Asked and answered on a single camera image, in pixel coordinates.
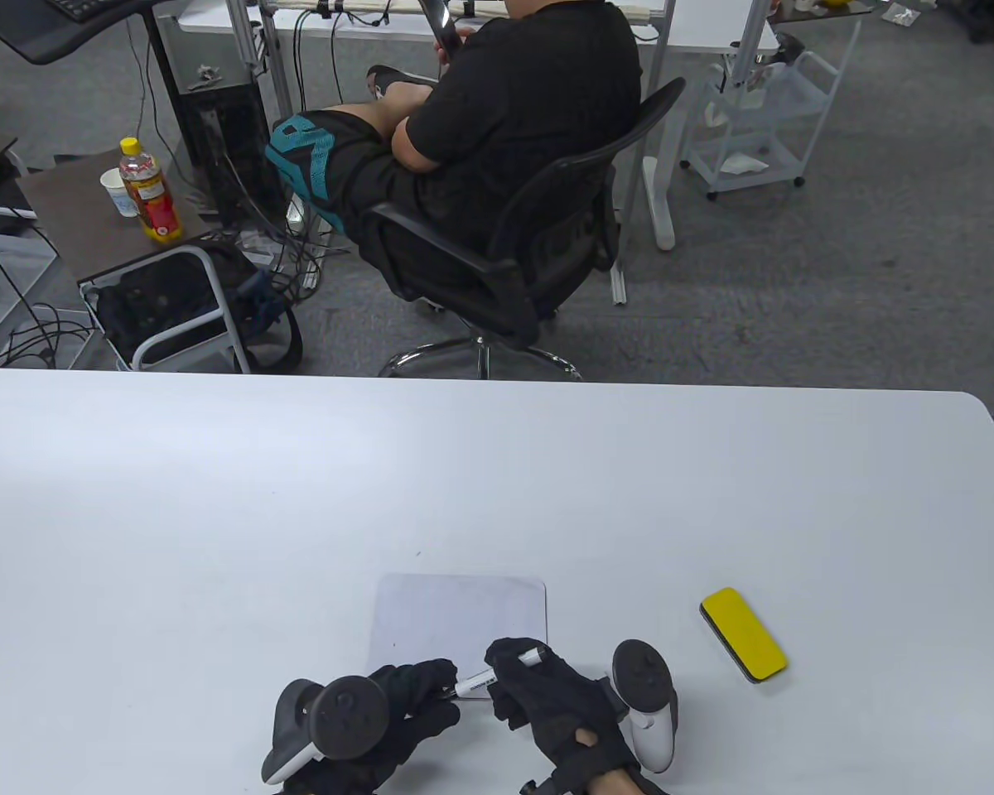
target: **plastic bottle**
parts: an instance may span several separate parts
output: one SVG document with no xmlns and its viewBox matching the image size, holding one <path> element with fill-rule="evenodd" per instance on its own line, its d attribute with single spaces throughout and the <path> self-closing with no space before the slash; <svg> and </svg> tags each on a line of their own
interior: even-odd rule
<svg viewBox="0 0 994 795">
<path fill-rule="evenodd" d="M 118 170 L 131 200 L 137 202 L 144 232 L 152 241 L 172 243 L 184 235 L 180 215 L 172 205 L 172 196 L 159 161 L 148 155 L 135 137 L 122 139 L 122 158 Z"/>
</svg>

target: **paper cup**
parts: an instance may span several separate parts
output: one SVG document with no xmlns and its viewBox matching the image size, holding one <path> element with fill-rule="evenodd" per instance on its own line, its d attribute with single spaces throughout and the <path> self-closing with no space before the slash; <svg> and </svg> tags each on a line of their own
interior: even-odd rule
<svg viewBox="0 0 994 795">
<path fill-rule="evenodd" d="M 114 207 L 118 208 L 118 212 L 127 219 L 134 219 L 140 214 L 137 212 L 137 202 L 131 200 L 128 190 L 125 190 L 125 182 L 122 182 L 122 175 L 118 173 L 118 169 L 104 171 L 99 178 L 99 184 L 107 190 Z"/>
</svg>

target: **chrome chair base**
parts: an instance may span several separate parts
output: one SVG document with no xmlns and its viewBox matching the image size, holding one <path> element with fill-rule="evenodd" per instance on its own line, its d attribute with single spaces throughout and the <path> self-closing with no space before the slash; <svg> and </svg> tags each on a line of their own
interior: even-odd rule
<svg viewBox="0 0 994 795">
<path fill-rule="evenodd" d="M 411 351 L 399 353 L 394 356 L 393 359 L 386 363 L 383 370 L 379 371 L 379 377 L 397 378 L 399 375 L 405 374 L 403 373 L 403 368 L 422 359 L 430 359 L 432 356 L 440 356 L 454 351 L 470 351 L 475 353 L 475 366 L 477 366 L 479 381 L 490 381 L 490 350 L 492 348 L 493 345 L 489 341 L 477 335 L 461 337 L 458 340 L 445 340 L 444 342 L 420 345 L 420 347 L 413 348 Z M 537 359 L 546 364 L 553 364 L 553 366 L 560 368 L 572 381 L 585 381 L 581 377 L 581 373 L 577 371 L 577 367 L 574 367 L 568 360 L 563 359 L 561 356 L 556 356 L 554 353 L 549 353 L 539 348 L 527 348 L 523 349 L 523 351 L 509 348 L 509 351 L 530 356 L 531 359 Z"/>
</svg>

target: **vr controller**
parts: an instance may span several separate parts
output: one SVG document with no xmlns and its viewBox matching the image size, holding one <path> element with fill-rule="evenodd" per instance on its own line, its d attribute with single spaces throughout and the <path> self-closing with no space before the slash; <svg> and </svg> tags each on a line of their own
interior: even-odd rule
<svg viewBox="0 0 994 795">
<path fill-rule="evenodd" d="M 600 684 L 618 720 L 629 716 L 641 765 L 662 773 L 674 759 L 678 731 L 678 694 L 663 655 L 642 640 L 623 640 L 610 676 Z M 296 679 L 277 700 L 273 749 L 262 764 L 262 780 L 284 783 L 311 760 L 364 756 L 379 744 L 389 722 L 386 694 L 372 679 L 341 677 L 327 686 Z"/>
</svg>

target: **bare leg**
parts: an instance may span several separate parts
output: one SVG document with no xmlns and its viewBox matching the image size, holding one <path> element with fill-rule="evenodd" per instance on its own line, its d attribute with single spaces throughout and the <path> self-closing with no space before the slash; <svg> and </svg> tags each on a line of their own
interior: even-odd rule
<svg viewBox="0 0 994 795">
<path fill-rule="evenodd" d="M 336 105 L 327 110 L 338 110 L 339 113 L 349 113 L 350 116 L 362 118 L 376 129 L 384 141 L 394 135 L 394 129 L 401 124 L 403 118 L 420 107 L 432 92 L 430 86 L 418 86 L 414 83 L 392 83 L 382 99 L 361 105 Z"/>
</svg>

